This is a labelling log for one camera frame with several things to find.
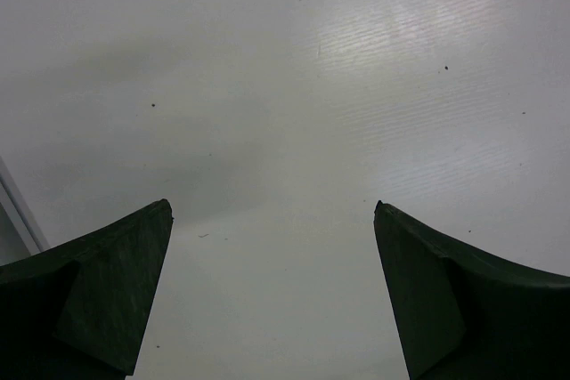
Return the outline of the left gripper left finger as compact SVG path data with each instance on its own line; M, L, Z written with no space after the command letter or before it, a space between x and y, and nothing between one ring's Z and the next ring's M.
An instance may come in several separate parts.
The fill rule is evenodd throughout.
M161 199L1 268L3 379L134 373L173 228Z

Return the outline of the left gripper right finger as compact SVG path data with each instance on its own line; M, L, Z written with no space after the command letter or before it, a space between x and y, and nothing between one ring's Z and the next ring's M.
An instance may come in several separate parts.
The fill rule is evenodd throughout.
M567 379L569 279L378 202L374 230L411 379Z

